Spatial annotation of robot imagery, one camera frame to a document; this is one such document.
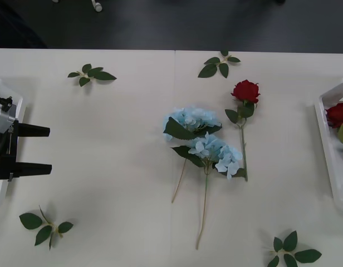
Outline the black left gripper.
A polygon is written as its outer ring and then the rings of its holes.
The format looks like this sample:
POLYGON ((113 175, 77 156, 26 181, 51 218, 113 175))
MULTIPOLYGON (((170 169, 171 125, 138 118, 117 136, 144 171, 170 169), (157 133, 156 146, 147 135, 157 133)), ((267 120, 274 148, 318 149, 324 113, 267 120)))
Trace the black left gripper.
POLYGON ((0 133, 0 180, 19 176, 49 175, 52 165, 17 162, 18 126, 20 137, 49 137, 50 128, 20 123, 15 120, 5 133, 0 133))

